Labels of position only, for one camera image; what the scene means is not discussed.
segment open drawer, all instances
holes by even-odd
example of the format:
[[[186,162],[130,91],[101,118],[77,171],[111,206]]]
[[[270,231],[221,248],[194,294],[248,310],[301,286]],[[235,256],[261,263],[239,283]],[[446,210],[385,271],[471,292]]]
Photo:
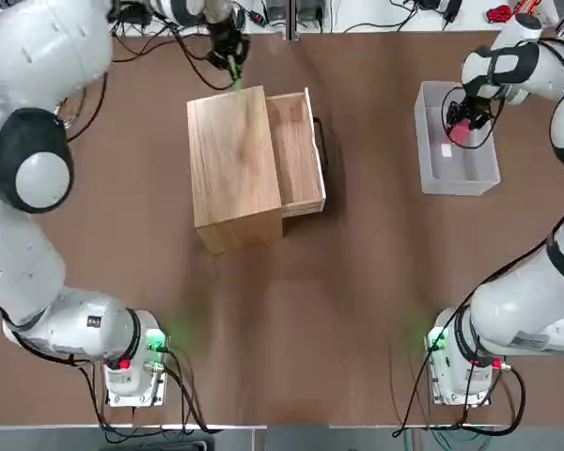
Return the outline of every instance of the open drawer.
[[[266,98],[282,217],[323,210],[326,191],[309,92]]]

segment clear plastic container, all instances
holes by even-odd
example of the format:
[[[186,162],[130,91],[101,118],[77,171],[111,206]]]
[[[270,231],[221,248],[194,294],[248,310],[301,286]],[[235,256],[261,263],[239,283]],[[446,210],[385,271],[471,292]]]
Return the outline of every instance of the clear plastic container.
[[[477,149],[451,143],[443,130],[441,106],[453,82],[423,82],[414,107],[415,133],[420,160],[422,192],[425,194],[481,195],[501,181],[493,134]],[[451,101],[461,101],[463,90],[447,97],[443,120]],[[462,143],[476,146],[491,129],[491,121],[470,133]]]

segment green object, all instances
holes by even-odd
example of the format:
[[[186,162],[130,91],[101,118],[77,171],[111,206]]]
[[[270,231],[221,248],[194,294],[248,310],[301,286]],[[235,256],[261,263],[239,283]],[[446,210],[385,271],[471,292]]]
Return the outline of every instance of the green object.
[[[166,337],[159,329],[147,330],[147,350],[160,350],[165,348]]]
[[[241,96],[243,87],[241,86],[241,77],[238,75],[238,68],[236,67],[236,62],[234,58],[230,55],[227,57],[227,63],[229,64],[229,71],[232,74],[232,80],[234,80],[234,90]]]
[[[445,348],[445,334],[443,333],[442,327],[434,327],[429,332],[429,346],[434,347],[434,350],[442,350]]]

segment green indicator light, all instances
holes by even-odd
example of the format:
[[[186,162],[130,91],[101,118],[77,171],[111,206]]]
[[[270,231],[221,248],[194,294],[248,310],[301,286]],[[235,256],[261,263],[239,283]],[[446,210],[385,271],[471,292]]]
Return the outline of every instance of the green indicator light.
[[[158,350],[165,347],[165,334],[159,329],[147,330],[147,349]]]

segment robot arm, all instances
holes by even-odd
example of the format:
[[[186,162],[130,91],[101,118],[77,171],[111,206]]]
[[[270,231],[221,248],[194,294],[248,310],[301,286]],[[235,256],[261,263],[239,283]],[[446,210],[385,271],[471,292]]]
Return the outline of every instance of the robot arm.
[[[182,26],[204,22],[211,39],[207,61],[219,70],[227,70],[232,80],[240,77],[248,56],[250,41],[236,24],[231,0],[149,0],[159,18]]]
[[[448,125],[475,117],[472,108],[485,101],[520,103],[529,93],[557,101],[550,137],[564,163],[564,40],[541,39],[541,24],[533,16],[516,15],[491,48],[479,47],[467,56],[462,85],[462,117],[448,114]],[[438,317],[427,337],[429,346],[454,311]],[[494,356],[562,353],[564,221],[527,260],[479,286],[470,306],[449,323],[442,345],[431,353],[434,400],[477,406],[490,389]]]
[[[108,70],[109,8],[28,0],[0,13],[0,311],[14,342],[102,360],[112,404],[162,404],[165,376],[145,370],[162,361],[155,318],[66,287],[62,258],[27,214],[54,210],[71,190],[71,152],[52,112]]]

